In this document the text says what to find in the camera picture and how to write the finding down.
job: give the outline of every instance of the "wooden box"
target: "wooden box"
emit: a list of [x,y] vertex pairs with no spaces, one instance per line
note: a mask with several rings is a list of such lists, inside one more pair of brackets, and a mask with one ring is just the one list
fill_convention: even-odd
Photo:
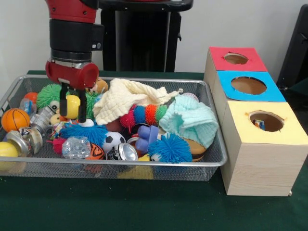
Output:
[[289,104],[228,101],[221,128],[227,195],[287,196],[308,153],[308,137]]
[[255,48],[209,47],[205,65],[204,82],[213,92],[217,71],[267,72]]
[[267,72],[217,71],[212,95],[220,124],[228,100],[285,102]]

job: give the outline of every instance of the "mint green fabric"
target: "mint green fabric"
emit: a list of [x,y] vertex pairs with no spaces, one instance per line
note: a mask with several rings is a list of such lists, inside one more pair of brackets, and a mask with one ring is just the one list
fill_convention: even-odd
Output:
[[179,95],[159,121],[159,126],[208,148],[214,140],[218,123],[211,108],[191,97]]

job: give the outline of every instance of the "blue spiky ball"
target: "blue spiky ball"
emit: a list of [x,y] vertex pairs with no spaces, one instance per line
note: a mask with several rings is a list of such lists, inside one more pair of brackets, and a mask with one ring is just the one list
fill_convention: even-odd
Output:
[[102,147],[107,132],[108,131],[104,125],[99,126],[95,124],[93,127],[82,127],[79,124],[72,124],[60,130],[60,137],[68,139],[72,136],[84,136],[87,137],[91,143]]
[[188,143],[173,133],[161,136],[161,140],[150,144],[149,155],[152,160],[161,162],[191,162],[193,160]]
[[145,107],[137,106],[134,108],[134,118],[136,124],[145,124]]

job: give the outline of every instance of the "green spiky ball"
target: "green spiky ball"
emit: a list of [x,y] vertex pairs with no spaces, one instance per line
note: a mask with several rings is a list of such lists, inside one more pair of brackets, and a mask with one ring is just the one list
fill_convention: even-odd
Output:
[[37,99],[37,108],[48,106],[53,100],[60,101],[61,85],[48,84],[39,93]]
[[87,119],[94,119],[93,107],[95,105],[95,100],[99,94],[97,93],[87,93]]
[[156,124],[158,124],[160,119],[166,114],[167,109],[168,107],[166,105],[159,105],[157,107],[157,110],[155,113]]

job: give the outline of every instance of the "red box lid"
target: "red box lid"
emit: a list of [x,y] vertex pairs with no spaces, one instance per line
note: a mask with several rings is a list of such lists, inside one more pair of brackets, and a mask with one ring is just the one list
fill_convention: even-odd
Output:
[[267,69],[255,48],[209,47],[217,71],[259,71]]

